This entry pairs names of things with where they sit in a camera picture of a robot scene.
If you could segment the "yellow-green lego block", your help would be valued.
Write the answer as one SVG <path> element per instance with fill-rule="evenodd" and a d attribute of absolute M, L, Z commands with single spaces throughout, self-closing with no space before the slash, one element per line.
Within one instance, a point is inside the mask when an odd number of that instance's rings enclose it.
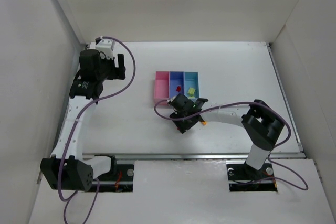
<path fill-rule="evenodd" d="M 196 93 L 196 89 L 193 88 L 193 87 L 190 87 L 187 91 L 187 94 L 191 95 L 191 96 L 194 96 Z"/>

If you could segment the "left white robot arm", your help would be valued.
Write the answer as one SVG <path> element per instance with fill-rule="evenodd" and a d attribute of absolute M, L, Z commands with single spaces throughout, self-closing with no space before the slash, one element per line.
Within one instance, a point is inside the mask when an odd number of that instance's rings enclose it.
<path fill-rule="evenodd" d="M 84 160 L 83 144 L 93 111 L 105 80 L 125 79 L 124 55 L 109 58 L 101 50 L 80 53 L 79 70 L 72 82 L 57 145 L 40 169 L 53 190 L 88 191 L 93 180 L 103 174 L 116 174 L 114 156 L 98 155 Z"/>

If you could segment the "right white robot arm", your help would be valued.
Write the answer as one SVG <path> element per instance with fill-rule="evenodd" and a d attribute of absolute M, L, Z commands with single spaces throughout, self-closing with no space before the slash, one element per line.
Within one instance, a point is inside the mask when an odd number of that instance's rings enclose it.
<path fill-rule="evenodd" d="M 178 94 L 169 100 L 174 112 L 169 116 L 181 133 L 197 122 L 219 122 L 245 129 L 252 141 L 246 165 L 260 170 L 284 128 L 284 121 L 262 100 L 238 102 L 236 105 L 210 103 L 208 99 L 192 100 Z"/>

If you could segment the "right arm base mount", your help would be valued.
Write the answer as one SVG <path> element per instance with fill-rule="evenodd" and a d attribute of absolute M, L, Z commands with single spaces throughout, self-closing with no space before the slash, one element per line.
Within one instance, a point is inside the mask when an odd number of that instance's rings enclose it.
<path fill-rule="evenodd" d="M 230 192 L 278 191 L 270 163 L 264 163 L 260 170 L 245 163 L 227 164 L 226 167 Z"/>

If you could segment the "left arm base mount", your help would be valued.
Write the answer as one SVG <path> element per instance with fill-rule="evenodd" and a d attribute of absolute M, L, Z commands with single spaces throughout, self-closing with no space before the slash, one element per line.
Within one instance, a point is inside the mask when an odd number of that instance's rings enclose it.
<path fill-rule="evenodd" d="M 98 176 L 100 193 L 131 193 L 133 192 L 134 162 L 111 158 L 111 170 Z"/>

